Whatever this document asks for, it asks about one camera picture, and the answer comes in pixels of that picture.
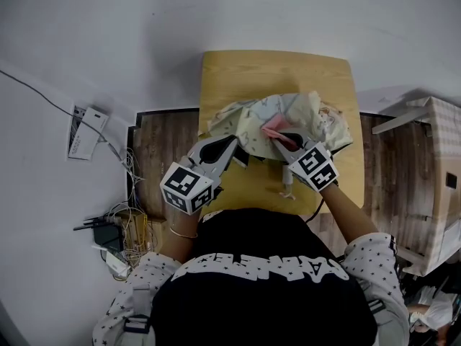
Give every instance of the white wall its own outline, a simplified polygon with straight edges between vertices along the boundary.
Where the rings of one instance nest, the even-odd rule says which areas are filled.
[[[0,57],[75,98],[197,106],[206,50],[349,60],[362,110],[423,87],[461,102],[461,0],[0,0]]]
[[[0,68],[71,110],[56,90],[5,62]],[[91,230],[72,228],[124,200],[125,173],[104,145],[91,163],[66,161],[70,117],[1,74],[0,101],[0,308],[31,346],[90,345],[120,284],[90,247]],[[110,119],[104,133],[120,145],[127,128]],[[11,334],[3,311],[0,330]],[[12,346],[22,345],[13,337]]]
[[[0,12],[0,68],[68,109],[109,109],[119,143],[137,111],[198,105],[206,50],[345,58],[364,111],[420,87],[461,95],[461,0],[0,0]],[[123,196],[124,174],[103,146],[66,161],[69,119],[2,76],[0,100],[0,301],[31,345],[87,344],[117,283],[91,233],[71,228]]]

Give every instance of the yellow table top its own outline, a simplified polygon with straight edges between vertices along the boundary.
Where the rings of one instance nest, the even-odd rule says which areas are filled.
[[[199,129],[231,102],[262,99],[272,94],[317,91],[322,101],[343,112],[354,143],[334,159],[339,187],[359,207],[364,199],[362,127],[354,80],[343,59],[266,50],[209,51],[204,54]],[[263,208],[291,214],[311,214],[321,196],[295,179],[296,201],[285,199],[280,162],[250,157],[247,169],[234,161],[221,176],[224,191],[203,213],[222,209]],[[321,212],[328,212],[324,204]]]

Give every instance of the wooden floor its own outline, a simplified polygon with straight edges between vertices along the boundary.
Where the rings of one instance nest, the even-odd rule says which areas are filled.
[[[407,124],[380,135],[372,127],[388,120],[361,115],[365,165],[364,212],[380,231],[392,234],[397,243],[416,252],[426,245],[432,214],[434,158],[430,126]],[[173,161],[185,155],[197,140],[198,111],[144,115],[134,132],[133,148],[146,180],[138,185],[141,205],[148,215],[175,219],[158,185]],[[342,255],[346,242],[331,216],[321,214],[309,224],[325,245]]]

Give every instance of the wrist strap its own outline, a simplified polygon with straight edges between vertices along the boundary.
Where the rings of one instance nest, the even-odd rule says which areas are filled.
[[[185,236],[185,235],[183,235],[183,234],[179,234],[179,233],[176,232],[176,231],[173,229],[173,227],[171,227],[171,226],[170,226],[170,231],[173,232],[174,234],[176,234],[177,236],[183,237],[183,238],[185,238],[185,239],[196,239],[196,238],[198,237],[198,234],[195,234],[194,237],[190,237],[190,236]]]

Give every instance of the crumpled fabric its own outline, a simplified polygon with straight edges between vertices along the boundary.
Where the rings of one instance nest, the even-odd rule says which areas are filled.
[[[236,135],[242,148],[250,155],[283,160],[261,130],[279,115],[292,127],[306,128],[314,141],[320,141],[331,152],[353,141],[341,112],[324,104],[316,91],[233,102],[208,121],[208,131],[211,136]]]

